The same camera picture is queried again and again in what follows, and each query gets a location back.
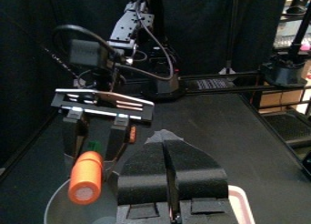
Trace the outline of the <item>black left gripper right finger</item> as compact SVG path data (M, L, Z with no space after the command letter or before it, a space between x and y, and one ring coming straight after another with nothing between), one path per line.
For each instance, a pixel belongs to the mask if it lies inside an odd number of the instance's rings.
M181 140L165 140L164 151L173 172L181 224L237 224L227 175L211 155Z

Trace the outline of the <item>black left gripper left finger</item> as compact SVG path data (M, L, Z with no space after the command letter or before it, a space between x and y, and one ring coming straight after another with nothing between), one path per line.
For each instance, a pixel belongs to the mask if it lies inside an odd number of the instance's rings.
M147 142L117 177L116 224L171 224L163 142Z

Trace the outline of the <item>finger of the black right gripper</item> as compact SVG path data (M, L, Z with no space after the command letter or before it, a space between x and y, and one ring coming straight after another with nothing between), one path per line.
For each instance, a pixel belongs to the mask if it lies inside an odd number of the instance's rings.
M115 117L111 126L108 145L104 155L104 173L111 174L115 169L117 160L120 159L127 145L133 143L136 139L136 127L131 124L128 115L119 114Z
M80 148L81 140L88 134L88 119L85 118L84 110L80 107L72 107L67 113L67 116L63 118L63 145L64 145L64 154L76 158Z

